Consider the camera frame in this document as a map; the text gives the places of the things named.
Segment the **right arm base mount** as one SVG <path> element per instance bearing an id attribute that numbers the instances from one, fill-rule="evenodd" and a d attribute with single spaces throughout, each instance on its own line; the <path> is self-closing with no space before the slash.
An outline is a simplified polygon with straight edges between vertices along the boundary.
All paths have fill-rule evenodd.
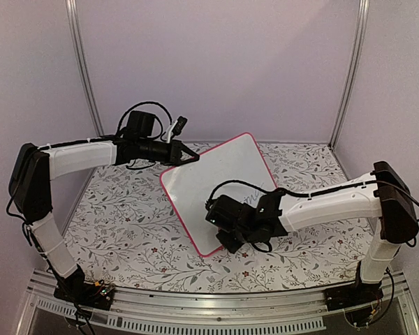
<path id="1" fill-rule="evenodd" d="M 337 311 L 380 300 L 383 298 L 381 284 L 381 281 L 365 283 L 359 276 L 351 284 L 325 289 L 325 304 L 329 311 Z"/>

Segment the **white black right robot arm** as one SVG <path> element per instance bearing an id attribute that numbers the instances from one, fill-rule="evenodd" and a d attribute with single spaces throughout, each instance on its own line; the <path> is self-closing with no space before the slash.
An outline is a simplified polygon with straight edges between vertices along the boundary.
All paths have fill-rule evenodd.
<path id="1" fill-rule="evenodd" d="M 373 295 L 384 271 L 401 245 L 416 239 L 417 204 L 408 186 L 385 161 L 356 179 L 310 193 L 286 188 L 263 191 L 255 207 L 227 195 L 211 193 L 205 220 L 216 226 L 216 238 L 230 253 L 249 244 L 257 251 L 272 251 L 270 240 L 321 223 L 354 218 L 377 218 L 371 246 L 358 265 L 358 277 L 347 290 L 352 304 Z"/>

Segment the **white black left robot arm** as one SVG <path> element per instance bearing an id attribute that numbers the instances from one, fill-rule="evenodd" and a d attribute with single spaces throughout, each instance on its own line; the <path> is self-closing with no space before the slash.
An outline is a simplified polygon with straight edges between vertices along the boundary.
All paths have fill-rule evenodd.
<path id="1" fill-rule="evenodd" d="M 128 121 L 113 134 L 56 144 L 23 144 L 13 168 L 7 211 L 22 222 L 22 232 L 30 246 L 47 262 L 52 272 L 64 279 L 62 290 L 75 303 L 85 302 L 90 289 L 84 273 L 69 251 L 54 214 L 54 184 L 70 174 L 86 170 L 126 165 L 136 161 L 177 167 L 198 161 L 199 155 L 179 140 L 188 124 L 186 117 L 171 120 L 153 135 L 157 116 L 130 110 Z"/>

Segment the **pink framed whiteboard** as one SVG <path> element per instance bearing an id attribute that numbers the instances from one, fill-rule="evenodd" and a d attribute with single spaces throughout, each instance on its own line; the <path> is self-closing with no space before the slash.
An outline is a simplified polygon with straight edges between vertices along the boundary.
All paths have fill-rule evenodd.
<path id="1" fill-rule="evenodd" d="M 241 180 L 267 191 L 277 187 L 252 134 L 243 133 L 200 154 L 199 161 L 161 173 L 163 187 L 198 255 L 221 249 L 218 228 L 207 222 L 205 203 L 212 190 L 227 180 Z"/>

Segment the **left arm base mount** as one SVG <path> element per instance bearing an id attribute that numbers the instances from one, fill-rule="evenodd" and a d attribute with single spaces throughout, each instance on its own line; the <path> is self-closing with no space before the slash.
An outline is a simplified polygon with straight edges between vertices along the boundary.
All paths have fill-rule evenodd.
<path id="1" fill-rule="evenodd" d="M 94 283 L 79 281 L 59 281 L 54 297 L 80 306 L 109 311 L 115 295 L 115 286 L 100 280 Z"/>

